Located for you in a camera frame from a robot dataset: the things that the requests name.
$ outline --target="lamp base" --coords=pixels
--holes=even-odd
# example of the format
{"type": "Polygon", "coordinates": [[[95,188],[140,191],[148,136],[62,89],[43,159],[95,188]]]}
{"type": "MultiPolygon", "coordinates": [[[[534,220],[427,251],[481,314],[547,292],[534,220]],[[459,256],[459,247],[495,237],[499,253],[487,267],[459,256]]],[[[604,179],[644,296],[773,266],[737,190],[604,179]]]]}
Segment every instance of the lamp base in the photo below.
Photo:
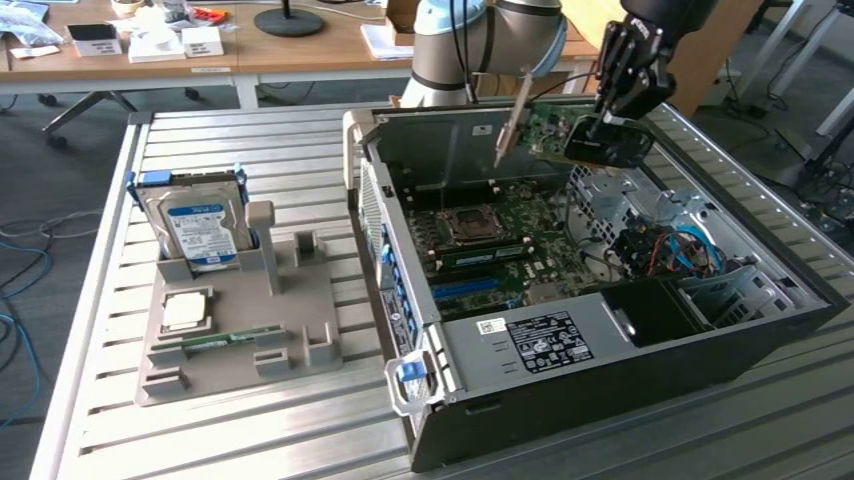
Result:
{"type": "Polygon", "coordinates": [[[291,9],[291,17],[285,18],[281,8],[255,15],[258,29],[277,37],[305,37],[323,30],[323,18],[306,10],[291,9]]]}

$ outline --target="plastic bag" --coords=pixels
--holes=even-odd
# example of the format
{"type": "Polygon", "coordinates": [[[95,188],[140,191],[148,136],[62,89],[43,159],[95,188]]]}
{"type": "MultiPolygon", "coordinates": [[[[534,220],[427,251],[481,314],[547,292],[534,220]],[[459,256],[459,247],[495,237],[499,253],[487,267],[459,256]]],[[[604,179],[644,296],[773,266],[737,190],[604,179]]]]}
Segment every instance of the plastic bag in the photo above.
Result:
{"type": "Polygon", "coordinates": [[[44,47],[66,43],[30,10],[0,5],[0,32],[10,32],[26,47],[44,47]]]}

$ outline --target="blue pcie slot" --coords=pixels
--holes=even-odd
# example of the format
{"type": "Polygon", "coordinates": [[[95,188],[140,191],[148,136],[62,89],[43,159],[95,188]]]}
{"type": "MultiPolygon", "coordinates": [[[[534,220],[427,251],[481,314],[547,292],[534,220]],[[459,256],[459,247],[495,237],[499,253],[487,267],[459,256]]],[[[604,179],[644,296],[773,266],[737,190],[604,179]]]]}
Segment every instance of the blue pcie slot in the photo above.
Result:
{"type": "Polygon", "coordinates": [[[459,297],[461,295],[493,290],[495,288],[498,288],[498,280],[495,278],[485,278],[455,285],[435,287],[433,289],[433,298],[442,300],[443,298],[459,297]]]}

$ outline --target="red wire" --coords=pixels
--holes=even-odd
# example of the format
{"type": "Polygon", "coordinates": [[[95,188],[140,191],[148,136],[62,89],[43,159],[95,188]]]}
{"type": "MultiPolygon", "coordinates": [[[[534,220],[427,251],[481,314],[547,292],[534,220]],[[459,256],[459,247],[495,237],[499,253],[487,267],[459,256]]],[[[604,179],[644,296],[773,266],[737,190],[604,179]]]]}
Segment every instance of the red wire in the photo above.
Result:
{"type": "Polygon", "coordinates": [[[653,268],[656,268],[656,259],[658,258],[658,248],[662,246],[662,240],[670,236],[669,233],[662,233],[656,240],[656,248],[653,249],[653,258],[650,259],[650,268],[646,272],[646,276],[653,275],[653,268]]]}

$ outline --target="cpu socket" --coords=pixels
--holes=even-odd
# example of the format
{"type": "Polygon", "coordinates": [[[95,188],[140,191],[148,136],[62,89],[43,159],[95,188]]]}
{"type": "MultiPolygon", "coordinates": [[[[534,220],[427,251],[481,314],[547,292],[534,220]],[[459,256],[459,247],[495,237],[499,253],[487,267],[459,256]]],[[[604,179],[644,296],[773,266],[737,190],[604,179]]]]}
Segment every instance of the cpu socket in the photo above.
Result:
{"type": "Polygon", "coordinates": [[[442,215],[447,222],[454,243],[465,245],[502,238],[505,229],[493,207],[463,207],[449,210],[442,215]]]}

